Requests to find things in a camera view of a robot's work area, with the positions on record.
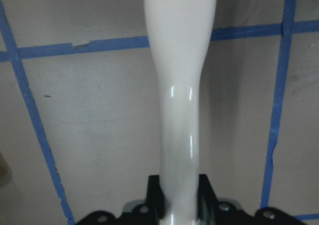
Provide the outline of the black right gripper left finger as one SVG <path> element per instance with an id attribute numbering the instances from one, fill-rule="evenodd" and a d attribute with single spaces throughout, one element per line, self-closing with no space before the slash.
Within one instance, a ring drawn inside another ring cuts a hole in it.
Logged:
<path id="1" fill-rule="evenodd" d="M 146 204 L 153 208 L 157 215 L 165 215 L 165 197 L 160 186 L 159 175 L 148 177 Z"/>

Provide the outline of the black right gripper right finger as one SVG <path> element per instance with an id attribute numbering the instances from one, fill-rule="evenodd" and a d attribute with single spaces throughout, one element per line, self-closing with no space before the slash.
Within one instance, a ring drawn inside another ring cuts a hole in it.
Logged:
<path id="1" fill-rule="evenodd" d="M 211 215 L 216 210 L 217 205 L 218 200 L 208 176 L 200 174 L 197 192 L 197 214 L 204 215 L 205 212 L 208 212 Z"/>

